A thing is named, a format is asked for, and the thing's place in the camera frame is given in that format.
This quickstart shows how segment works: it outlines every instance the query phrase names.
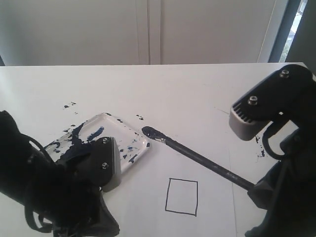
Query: white wall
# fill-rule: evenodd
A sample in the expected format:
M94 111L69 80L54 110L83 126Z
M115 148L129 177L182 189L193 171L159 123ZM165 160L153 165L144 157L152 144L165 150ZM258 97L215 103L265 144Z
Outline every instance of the white wall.
M277 11L284 12L287 0L278 2L283 5ZM251 63L259 58L276 0L161 0L161 3L163 64ZM273 22L277 25L270 32L274 39L280 22L281 18Z
M1 0L0 55L6 65L146 64L143 3Z

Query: clear plastic tray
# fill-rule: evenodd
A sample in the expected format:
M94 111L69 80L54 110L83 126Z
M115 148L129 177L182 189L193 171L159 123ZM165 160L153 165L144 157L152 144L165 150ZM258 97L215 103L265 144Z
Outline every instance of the clear plastic tray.
M72 130L69 130L64 136L45 147L54 161L58 160L72 145L71 141L69 141L71 134ZM87 120L83 123L79 132L79 138L84 143L105 136L116 139L120 151L122 173L130 168L150 147L147 138L127 126L121 119L108 113L102 113Z

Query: black square outline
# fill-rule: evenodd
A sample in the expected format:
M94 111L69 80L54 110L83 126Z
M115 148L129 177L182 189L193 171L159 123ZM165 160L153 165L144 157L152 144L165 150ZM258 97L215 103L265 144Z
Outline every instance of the black square outline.
M197 184L197 206L196 206L196 211L195 213L188 213L188 212L180 212L180 211L172 211L172 210L167 210L167 204L168 204L168 195L169 195L169 188L170 188L170 183L171 180L180 180L180 181L186 181L186 182L194 182ZM186 180L186 179L174 179L174 178L169 178L169 184L168 184L168 190L167 190L167 197L166 197L166 206L164 208L165 211L173 212L173 213L178 213L178 214L186 214L186 215L192 215L192 216L197 216L197 211L198 211L198 182L194 180Z

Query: drawn square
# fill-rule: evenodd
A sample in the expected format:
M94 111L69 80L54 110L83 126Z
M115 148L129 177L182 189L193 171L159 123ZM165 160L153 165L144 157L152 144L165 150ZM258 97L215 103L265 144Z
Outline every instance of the drawn square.
M169 179L165 211L197 216L198 182Z

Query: white table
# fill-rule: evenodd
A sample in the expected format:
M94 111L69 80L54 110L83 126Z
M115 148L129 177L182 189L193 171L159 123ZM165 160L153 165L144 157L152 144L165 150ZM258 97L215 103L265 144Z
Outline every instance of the white table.
M267 156L258 157L261 140L244 142L233 134L228 125L228 112L234 101L282 66L284 64L1 67L0 110L10 112L20 131L43 145L62 136L70 124L78 125L96 114L109 112L139 131L145 125L152 126L256 183L275 161ZM64 105L71 102L76 105L65 109ZM191 169L201 172L190 173ZM202 199L197 218L204 218L194 224L195 230L184 228L168 232L162 230L165 224L158 219L166 215L164 207L160 210L159 206L165 202L162 199L166 177L172 177L173 172L179 173L179 170L184 177L199 181L199 192L203 193L203 187L210 185L214 195L199 194ZM164 194L156 197L160 191ZM131 199L142 192L146 200ZM242 188L155 141L149 152L124 175L122 184L105 194L105 200L120 224L120 236L153 236L155 233L156 236L241 237L259 225L265 215ZM146 210L150 208L155 212L148 215ZM1 195L0 210L0 236L42 236L27 227L21 205ZM168 222L172 222L176 214L170 215L173 216L170 220L167 217ZM218 227L216 216L227 228ZM180 218L183 218L182 225L190 225L189 217ZM135 225L143 225L142 230L139 227L135 230ZM212 227L214 232L205 226Z

